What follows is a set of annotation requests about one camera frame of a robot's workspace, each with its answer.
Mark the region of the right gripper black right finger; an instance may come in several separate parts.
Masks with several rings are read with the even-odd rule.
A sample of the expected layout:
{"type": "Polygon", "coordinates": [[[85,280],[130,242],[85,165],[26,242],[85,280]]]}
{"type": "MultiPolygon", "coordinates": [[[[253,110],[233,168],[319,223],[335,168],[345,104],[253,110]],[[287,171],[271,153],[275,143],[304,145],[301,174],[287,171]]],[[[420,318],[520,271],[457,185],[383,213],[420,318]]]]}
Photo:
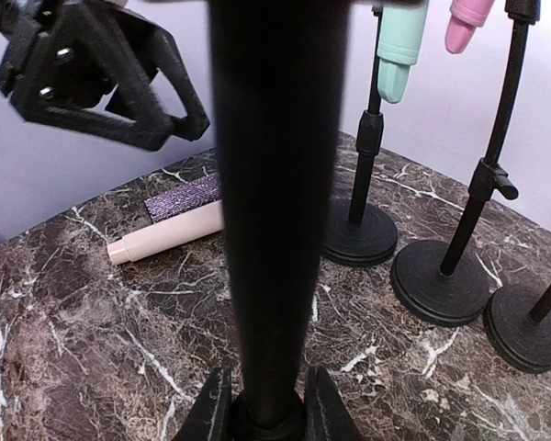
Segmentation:
{"type": "Polygon", "coordinates": [[[311,366],[305,384],[305,439],[362,440],[334,382],[323,366],[311,366]]]}

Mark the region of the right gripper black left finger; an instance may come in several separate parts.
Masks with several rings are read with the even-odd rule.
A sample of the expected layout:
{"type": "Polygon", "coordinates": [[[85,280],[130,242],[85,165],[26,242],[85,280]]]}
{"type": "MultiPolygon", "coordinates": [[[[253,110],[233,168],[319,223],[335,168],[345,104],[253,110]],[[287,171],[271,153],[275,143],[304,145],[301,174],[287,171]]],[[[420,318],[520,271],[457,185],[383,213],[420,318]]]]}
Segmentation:
{"type": "Polygon", "coordinates": [[[231,440],[231,401],[231,369],[216,367],[172,441],[231,440]]]}

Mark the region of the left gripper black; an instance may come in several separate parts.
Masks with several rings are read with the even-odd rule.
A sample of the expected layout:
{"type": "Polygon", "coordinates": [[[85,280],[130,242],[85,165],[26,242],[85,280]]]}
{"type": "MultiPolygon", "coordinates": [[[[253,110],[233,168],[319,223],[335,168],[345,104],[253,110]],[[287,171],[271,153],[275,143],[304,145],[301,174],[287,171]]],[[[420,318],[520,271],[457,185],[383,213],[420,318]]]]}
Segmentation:
{"type": "Polygon", "coordinates": [[[202,137],[174,37],[109,1],[0,1],[0,91],[26,121],[147,151],[202,137]]]}

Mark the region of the glitter microphone with silver grille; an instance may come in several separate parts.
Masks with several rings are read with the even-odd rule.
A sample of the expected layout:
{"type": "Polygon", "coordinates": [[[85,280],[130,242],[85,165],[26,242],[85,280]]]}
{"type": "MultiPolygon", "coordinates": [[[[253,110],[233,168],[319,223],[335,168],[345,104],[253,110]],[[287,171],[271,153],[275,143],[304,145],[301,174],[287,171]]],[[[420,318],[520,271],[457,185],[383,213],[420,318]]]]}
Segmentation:
{"type": "Polygon", "coordinates": [[[220,200],[219,174],[200,177],[144,201],[152,223],[220,200]]]}

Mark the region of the cream white microphone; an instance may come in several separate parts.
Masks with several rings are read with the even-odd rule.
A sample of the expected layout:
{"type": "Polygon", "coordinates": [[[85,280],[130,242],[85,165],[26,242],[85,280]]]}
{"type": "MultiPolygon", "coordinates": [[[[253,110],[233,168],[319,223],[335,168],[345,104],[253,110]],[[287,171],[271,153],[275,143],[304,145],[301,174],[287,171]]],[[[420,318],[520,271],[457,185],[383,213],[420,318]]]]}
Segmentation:
{"type": "Polygon", "coordinates": [[[137,262],[223,229],[221,201],[192,209],[124,235],[107,246],[113,265],[137,262]]]}

